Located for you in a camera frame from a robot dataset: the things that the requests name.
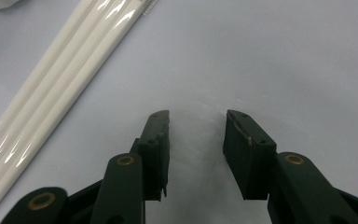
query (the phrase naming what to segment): white plastic tube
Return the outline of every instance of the white plastic tube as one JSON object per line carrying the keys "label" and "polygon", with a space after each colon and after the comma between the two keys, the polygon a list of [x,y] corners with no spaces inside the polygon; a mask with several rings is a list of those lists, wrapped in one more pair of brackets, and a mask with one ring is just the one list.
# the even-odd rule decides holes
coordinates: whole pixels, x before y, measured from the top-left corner
{"label": "white plastic tube", "polygon": [[79,3],[0,119],[0,201],[149,2]]}

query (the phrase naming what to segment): white surface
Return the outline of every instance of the white surface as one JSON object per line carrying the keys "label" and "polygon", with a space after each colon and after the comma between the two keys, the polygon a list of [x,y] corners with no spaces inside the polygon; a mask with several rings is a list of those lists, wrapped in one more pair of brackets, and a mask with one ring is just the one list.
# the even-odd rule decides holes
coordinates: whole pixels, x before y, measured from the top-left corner
{"label": "white surface", "polygon": [[0,201],[149,2],[78,4],[0,118]]}
{"label": "white surface", "polygon": [[[77,3],[0,10],[0,116]],[[34,189],[96,182],[149,114],[170,109],[168,197],[146,204],[147,222],[270,223],[223,157],[229,108],[358,196],[358,1],[159,1],[0,203],[0,220]]]}

